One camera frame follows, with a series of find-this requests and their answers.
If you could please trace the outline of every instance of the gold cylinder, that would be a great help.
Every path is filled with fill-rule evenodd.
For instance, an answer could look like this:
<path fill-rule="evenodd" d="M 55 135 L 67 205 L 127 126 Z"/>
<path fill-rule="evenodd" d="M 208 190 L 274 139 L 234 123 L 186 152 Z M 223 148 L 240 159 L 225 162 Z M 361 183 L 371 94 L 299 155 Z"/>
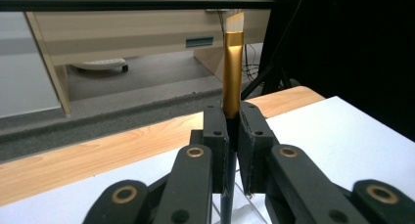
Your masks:
<path fill-rule="evenodd" d="M 241 102 L 244 32 L 226 32 L 222 109 L 226 118 L 238 115 Z"/>

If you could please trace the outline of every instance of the gray floor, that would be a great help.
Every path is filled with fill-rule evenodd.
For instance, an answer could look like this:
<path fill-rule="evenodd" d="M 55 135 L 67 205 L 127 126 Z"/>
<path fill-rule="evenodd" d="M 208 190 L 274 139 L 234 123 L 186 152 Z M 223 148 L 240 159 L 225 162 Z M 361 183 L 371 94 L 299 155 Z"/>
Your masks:
<path fill-rule="evenodd" d="M 249 64 L 258 63 L 260 51 L 260 44 L 249 46 Z M 71 115 L 52 110 L 1 118 L 0 162 L 200 112 L 221 100 L 222 83 L 191 51 L 126 60 L 128 72 L 79 73 L 69 66 Z M 249 83 L 245 74 L 243 82 Z"/>

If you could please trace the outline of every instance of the wooden table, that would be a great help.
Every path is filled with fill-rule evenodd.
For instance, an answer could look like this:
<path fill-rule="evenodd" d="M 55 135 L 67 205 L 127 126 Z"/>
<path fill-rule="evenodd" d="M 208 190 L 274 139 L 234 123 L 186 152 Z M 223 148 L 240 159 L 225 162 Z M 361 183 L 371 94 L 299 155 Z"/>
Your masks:
<path fill-rule="evenodd" d="M 296 87 L 248 102 L 271 117 L 321 100 L 324 98 L 312 90 Z M 0 205 L 186 146 L 190 131 L 202 127 L 199 112 L 1 164 Z"/>

